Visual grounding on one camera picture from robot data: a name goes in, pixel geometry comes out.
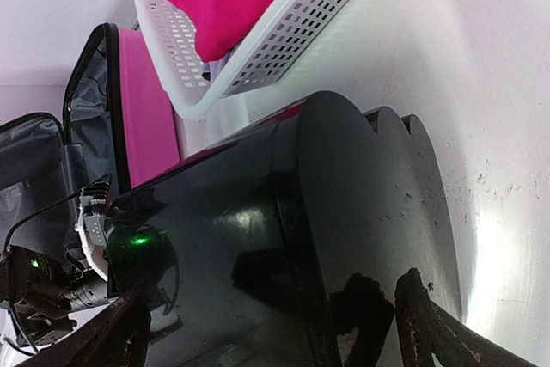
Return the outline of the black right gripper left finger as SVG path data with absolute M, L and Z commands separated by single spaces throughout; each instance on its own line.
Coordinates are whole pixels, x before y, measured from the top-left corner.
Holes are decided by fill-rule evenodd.
M 25 361 L 26 366 L 143 366 L 150 311 L 136 292 L 126 293 L 69 338 Z

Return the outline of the pink and black drawer organizer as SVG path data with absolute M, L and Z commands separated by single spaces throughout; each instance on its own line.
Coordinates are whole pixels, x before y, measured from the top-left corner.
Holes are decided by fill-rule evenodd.
M 415 115 L 318 92 L 116 199 L 120 292 L 161 292 L 181 326 L 148 366 L 340 366 L 417 268 L 462 316 L 447 199 Z

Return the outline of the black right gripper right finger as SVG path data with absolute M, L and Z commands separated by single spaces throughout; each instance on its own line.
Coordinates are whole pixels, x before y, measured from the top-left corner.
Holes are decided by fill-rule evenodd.
M 397 281 L 395 320 L 405 366 L 530 366 L 531 363 L 478 335 L 433 302 L 420 271 Z

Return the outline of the white perforated plastic basket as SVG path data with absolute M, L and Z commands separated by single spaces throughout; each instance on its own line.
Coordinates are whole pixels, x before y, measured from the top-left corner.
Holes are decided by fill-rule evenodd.
M 274 0 L 217 79 L 200 75 L 194 22 L 167 0 L 134 0 L 160 84 L 183 119 L 201 119 L 228 96 L 276 83 L 350 0 Z

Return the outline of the lilac purple shirt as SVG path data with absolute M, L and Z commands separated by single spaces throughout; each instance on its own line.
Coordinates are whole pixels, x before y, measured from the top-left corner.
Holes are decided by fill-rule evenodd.
M 201 76 L 207 82 L 213 83 L 219 76 L 225 65 L 229 62 L 230 58 L 235 52 L 236 47 L 229 49 L 222 58 L 215 61 L 203 63 Z

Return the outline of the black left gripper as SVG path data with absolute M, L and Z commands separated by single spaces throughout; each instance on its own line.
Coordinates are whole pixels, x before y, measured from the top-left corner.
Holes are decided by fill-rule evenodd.
M 108 282 L 93 270 L 65 272 L 57 260 L 17 246 L 2 255 L 1 308 L 18 346 L 54 344 L 76 328 L 71 314 L 109 303 Z

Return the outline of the pink hard-shell kids suitcase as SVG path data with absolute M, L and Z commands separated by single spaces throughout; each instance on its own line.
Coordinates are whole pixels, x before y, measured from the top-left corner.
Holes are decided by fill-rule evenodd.
M 61 116 L 29 113 L 1 128 L 1 239 L 59 258 L 76 240 L 72 193 L 110 174 L 120 195 L 179 160 L 173 108 L 144 37 L 101 24 L 72 71 Z

